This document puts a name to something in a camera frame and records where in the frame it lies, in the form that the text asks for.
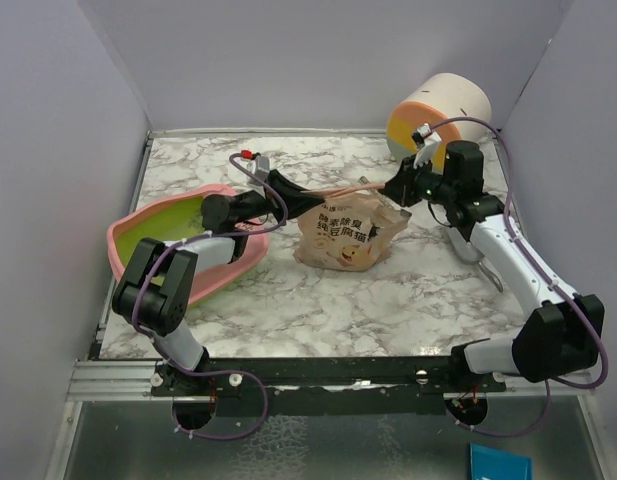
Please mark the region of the peach cat litter bag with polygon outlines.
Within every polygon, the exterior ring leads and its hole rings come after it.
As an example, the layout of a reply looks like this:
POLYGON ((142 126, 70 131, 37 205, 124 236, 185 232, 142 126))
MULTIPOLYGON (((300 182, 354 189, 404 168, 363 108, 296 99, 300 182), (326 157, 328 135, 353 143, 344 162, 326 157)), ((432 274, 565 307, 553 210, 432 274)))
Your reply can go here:
POLYGON ((381 184, 316 190, 324 199, 297 219, 297 262, 313 268, 362 272, 391 255, 393 239, 412 214, 380 195, 381 184))

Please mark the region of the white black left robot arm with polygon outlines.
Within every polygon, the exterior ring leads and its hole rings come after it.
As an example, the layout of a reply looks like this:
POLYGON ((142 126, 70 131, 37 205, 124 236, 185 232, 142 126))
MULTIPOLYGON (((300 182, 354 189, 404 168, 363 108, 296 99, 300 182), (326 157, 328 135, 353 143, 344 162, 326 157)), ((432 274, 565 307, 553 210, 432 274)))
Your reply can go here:
POLYGON ((202 232, 169 244, 141 239, 112 297, 112 310, 175 367, 174 382, 194 395, 208 385, 207 349, 184 320, 194 277, 210 278, 214 267, 232 265, 245 254, 249 239, 281 228, 321 205, 324 199, 272 170, 263 191, 213 193, 201 201, 202 232))

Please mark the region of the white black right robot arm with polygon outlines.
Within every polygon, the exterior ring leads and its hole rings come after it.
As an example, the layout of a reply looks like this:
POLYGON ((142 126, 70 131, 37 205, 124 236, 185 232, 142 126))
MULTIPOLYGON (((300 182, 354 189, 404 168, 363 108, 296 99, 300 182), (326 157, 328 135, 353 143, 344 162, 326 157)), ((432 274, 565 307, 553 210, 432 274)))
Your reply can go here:
POLYGON ((484 374, 519 375, 529 382, 560 380, 594 366, 601 353, 605 308, 561 280, 531 248, 503 202, 484 189, 484 156, 471 141, 446 146, 444 169, 432 168, 437 142, 429 138, 402 160, 381 194, 402 207, 421 201, 441 206, 457 242, 483 255, 501 275, 526 320, 512 338, 477 341, 453 348, 449 383, 469 391, 484 374))

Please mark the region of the silver metal litter scoop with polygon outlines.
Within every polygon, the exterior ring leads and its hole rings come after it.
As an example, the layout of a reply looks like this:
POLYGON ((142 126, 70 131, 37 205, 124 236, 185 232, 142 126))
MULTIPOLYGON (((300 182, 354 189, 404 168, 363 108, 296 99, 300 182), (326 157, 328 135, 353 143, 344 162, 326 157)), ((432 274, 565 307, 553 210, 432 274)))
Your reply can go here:
POLYGON ((499 276, 486 265, 485 256, 470 242, 466 241, 456 228, 449 227, 447 229, 447 237, 454 254, 461 262, 476 266, 498 292, 502 293, 504 291, 504 286, 499 276))

